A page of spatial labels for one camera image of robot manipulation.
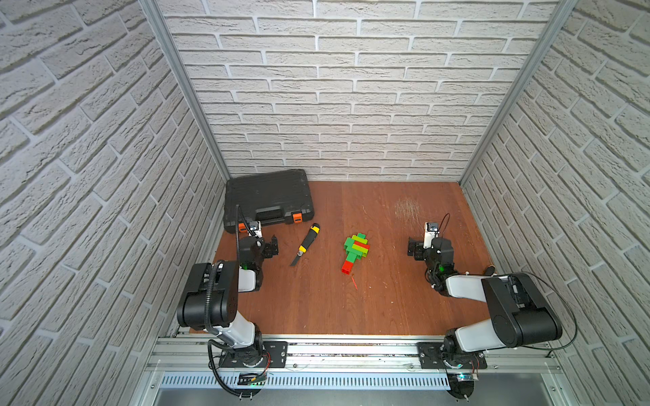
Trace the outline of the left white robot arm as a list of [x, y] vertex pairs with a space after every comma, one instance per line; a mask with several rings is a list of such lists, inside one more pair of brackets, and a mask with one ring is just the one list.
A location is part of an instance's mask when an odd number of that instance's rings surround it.
[[262, 353], [259, 327], [238, 311], [239, 294], [262, 287], [262, 264], [279, 253], [276, 237], [245, 237], [236, 240], [237, 259], [215, 264], [197, 263], [176, 309], [177, 322], [183, 328], [205, 331], [218, 339], [222, 348]]

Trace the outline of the green 2x4 lego brick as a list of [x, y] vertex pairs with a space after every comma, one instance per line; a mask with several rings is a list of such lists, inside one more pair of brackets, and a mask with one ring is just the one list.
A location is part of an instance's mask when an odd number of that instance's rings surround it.
[[345, 240], [345, 252], [348, 262], [354, 262], [358, 258], [365, 258], [369, 252], [370, 246], [367, 240], [359, 239], [352, 236]]

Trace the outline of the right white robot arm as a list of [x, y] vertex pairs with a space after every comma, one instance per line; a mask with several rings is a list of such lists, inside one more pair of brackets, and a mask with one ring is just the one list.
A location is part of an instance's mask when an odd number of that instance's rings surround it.
[[560, 319], [530, 275], [461, 274], [455, 269], [451, 241], [440, 237], [408, 240], [407, 255], [426, 264], [425, 279], [436, 292], [482, 302], [489, 310], [489, 319], [448, 331], [440, 348], [443, 355], [479, 355], [562, 337]]

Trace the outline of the small dark green lego brick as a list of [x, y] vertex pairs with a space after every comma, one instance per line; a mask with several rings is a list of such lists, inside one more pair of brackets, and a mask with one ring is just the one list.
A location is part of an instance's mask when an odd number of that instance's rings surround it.
[[346, 262], [350, 262], [351, 264], [354, 264], [357, 260], [360, 260], [364, 257], [364, 253], [360, 250], [355, 249], [352, 247], [350, 250], [347, 250], [347, 255], [346, 255]]

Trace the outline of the small red lego brick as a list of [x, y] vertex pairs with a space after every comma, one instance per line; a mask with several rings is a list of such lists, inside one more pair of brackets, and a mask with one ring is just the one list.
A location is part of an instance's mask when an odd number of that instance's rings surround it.
[[343, 274], [350, 275], [353, 265], [354, 265], [353, 262], [345, 261], [344, 265], [341, 268], [341, 272], [343, 272]]

